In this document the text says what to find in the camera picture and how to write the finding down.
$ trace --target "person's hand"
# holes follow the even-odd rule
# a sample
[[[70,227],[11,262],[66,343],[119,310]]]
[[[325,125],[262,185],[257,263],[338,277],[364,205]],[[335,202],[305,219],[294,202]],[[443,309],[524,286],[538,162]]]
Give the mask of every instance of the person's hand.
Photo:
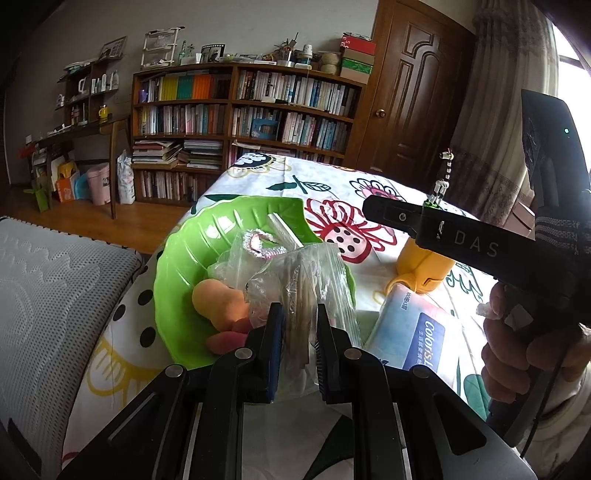
[[[503,284],[492,288],[489,303],[493,312],[504,314]],[[524,345],[503,320],[485,319],[484,331],[488,343],[482,349],[482,380],[491,398],[504,403],[512,403],[516,394],[523,395],[530,389],[526,371],[530,365],[553,370],[567,341],[573,345],[562,364],[561,373],[566,381],[577,380],[591,361],[591,329],[581,324],[543,335],[529,345]]]

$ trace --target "glass bottle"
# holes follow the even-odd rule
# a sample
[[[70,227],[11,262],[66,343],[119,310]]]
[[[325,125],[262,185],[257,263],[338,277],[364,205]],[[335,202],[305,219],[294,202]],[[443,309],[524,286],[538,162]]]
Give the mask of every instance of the glass bottle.
[[[181,65],[181,59],[187,56],[187,40],[183,40],[183,46],[181,47],[181,51],[178,52],[178,64]]]

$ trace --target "door panel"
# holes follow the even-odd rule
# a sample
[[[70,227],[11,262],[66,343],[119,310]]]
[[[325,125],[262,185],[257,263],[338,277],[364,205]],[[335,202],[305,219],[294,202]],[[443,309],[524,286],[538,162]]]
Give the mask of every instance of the door panel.
[[[424,191],[435,181],[438,152],[449,146],[473,51],[473,35],[441,16],[396,4],[356,164]]]

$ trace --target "table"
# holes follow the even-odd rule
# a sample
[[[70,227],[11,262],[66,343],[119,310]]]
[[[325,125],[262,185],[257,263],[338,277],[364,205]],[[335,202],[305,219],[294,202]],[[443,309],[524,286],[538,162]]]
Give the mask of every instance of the table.
[[[51,151],[54,145],[64,144],[70,142],[75,138],[89,137],[91,135],[106,135],[110,136],[109,140],[109,182],[111,184],[111,218],[115,220],[115,204],[116,204],[116,188],[117,188],[117,156],[115,149],[117,148],[117,133],[121,128],[125,128],[125,133],[129,146],[131,147],[131,138],[129,130],[129,115],[110,115],[104,122],[90,122],[86,125],[76,126],[68,129],[63,133],[52,135],[47,138],[39,140],[39,148],[47,149],[47,178],[51,178],[51,161],[53,157]],[[66,149],[62,149],[64,156],[67,155]],[[48,205],[52,207],[53,198],[51,189],[48,188]]]
[[[394,276],[395,259],[408,235],[367,222],[361,212],[371,194],[402,198],[421,204],[426,195],[383,177],[297,158],[248,154],[241,157],[199,199],[173,228],[206,206],[239,195],[301,198],[312,230],[321,238],[332,225],[348,229],[363,248],[343,257],[356,281],[356,309],[362,338],[367,338],[385,298],[384,288]],[[461,210],[445,205],[456,213]],[[112,313],[86,369],[74,402],[63,450],[63,465],[172,360],[154,323],[152,287],[162,248],[129,288]],[[454,390],[478,414],[486,416],[488,396],[480,371],[480,351],[486,339],[484,318],[476,305],[486,301],[495,280],[456,264],[445,282],[429,294],[433,303],[461,322],[457,382]],[[341,414],[328,407],[318,393],[270,406],[245,406],[243,470],[245,480],[301,480],[318,455]],[[340,462],[317,479],[352,478],[351,462]]]

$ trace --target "bottle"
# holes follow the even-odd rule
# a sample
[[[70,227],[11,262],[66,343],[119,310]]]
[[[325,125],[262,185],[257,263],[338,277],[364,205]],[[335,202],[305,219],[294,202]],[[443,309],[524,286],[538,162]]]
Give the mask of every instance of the bottle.
[[[107,108],[106,105],[103,105],[102,107],[100,107],[99,110],[99,120],[101,122],[105,122],[109,119],[109,109]]]
[[[178,64],[181,65],[181,59],[187,56],[187,40],[183,40],[183,46],[181,47],[181,51],[178,52]]]

